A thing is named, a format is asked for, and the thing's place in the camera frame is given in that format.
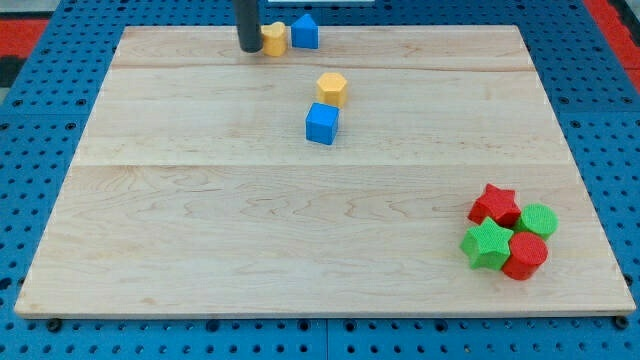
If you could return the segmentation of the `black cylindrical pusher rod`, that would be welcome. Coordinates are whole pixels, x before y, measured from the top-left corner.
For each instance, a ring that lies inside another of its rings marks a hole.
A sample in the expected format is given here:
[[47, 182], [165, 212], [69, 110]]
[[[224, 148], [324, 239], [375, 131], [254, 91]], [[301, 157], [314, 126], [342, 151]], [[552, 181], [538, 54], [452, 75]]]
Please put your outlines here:
[[257, 53], [263, 47], [257, 0], [232, 0], [239, 45], [246, 53]]

